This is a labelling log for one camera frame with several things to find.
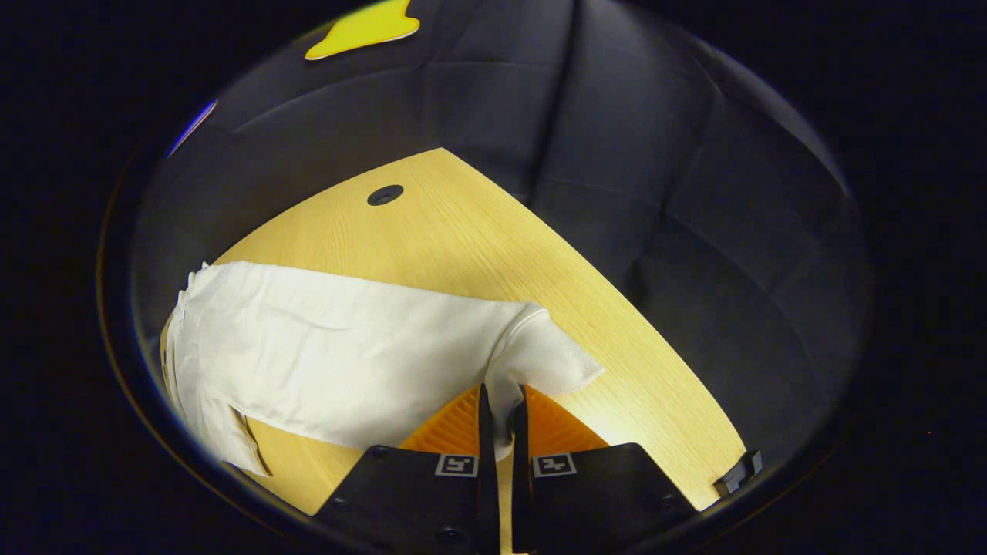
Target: black fabric backdrop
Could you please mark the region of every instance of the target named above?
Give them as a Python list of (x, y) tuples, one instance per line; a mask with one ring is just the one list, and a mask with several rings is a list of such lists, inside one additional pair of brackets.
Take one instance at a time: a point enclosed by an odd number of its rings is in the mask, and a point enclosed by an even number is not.
[(641, 310), (771, 480), (831, 414), (871, 312), (858, 210), (810, 125), (641, 8), (416, 0), (408, 14), (422, 29), (407, 40), (308, 62), (319, 33), (272, 53), (128, 187), (139, 211), (117, 202), (137, 223), (107, 272), (133, 269), (152, 374), (190, 270), (327, 185), (441, 145)]
[[(174, 98), (211, 91), (340, 6), (223, 1), (8, 10), (2, 219), (12, 553), (290, 552), (197, 484), (134, 418), (96, 321), (114, 176)], [(656, 11), (780, 89), (844, 157), (872, 237), (876, 335), (846, 442), (709, 552), (965, 550), (983, 544), (983, 13), (897, 2), (669, 2)]]

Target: light wood grain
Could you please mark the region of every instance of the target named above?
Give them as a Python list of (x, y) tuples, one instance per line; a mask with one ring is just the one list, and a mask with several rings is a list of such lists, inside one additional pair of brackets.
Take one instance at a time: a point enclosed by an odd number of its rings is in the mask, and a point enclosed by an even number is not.
[[(377, 189), (396, 200), (371, 206)], [(398, 160), (293, 206), (214, 264), (251, 261), (490, 300), (532, 300), (607, 371), (555, 399), (610, 444), (640, 443), (696, 509), (744, 452), (713, 396), (605, 277), (500, 187), (444, 149)], [(359, 456), (249, 426), (270, 478), (258, 483), (312, 514)], [(498, 465), (509, 552), (509, 457)]]

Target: white shirt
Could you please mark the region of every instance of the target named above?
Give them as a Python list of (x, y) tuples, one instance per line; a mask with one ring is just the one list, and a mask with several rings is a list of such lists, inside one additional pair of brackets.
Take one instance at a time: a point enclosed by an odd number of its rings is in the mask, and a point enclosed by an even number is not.
[(202, 265), (168, 329), (169, 394), (215, 456), (267, 475), (243, 416), (364, 449), (399, 445), (486, 383), (497, 458), (518, 384), (579, 389), (603, 367), (533, 302), (495, 302), (247, 262)]

